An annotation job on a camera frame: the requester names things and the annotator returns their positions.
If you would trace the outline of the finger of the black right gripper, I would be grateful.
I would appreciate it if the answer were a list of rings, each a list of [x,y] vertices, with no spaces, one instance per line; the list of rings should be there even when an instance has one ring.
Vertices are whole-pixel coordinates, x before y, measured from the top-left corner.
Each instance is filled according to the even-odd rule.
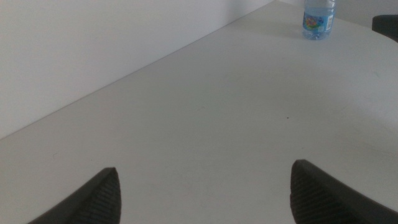
[[[397,14],[373,17],[371,29],[397,42]]]

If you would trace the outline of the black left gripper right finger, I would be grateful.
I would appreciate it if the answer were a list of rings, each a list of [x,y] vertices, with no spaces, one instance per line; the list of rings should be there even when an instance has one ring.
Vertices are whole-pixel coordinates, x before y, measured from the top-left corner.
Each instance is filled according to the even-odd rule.
[[[290,209],[304,224],[397,224],[397,212],[340,182],[311,162],[296,160]]]

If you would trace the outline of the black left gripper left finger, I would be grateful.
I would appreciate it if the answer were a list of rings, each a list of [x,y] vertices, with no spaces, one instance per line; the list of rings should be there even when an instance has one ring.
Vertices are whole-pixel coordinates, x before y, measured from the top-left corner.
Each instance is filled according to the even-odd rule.
[[[116,168],[108,167],[30,224],[118,224],[120,220],[119,176]]]

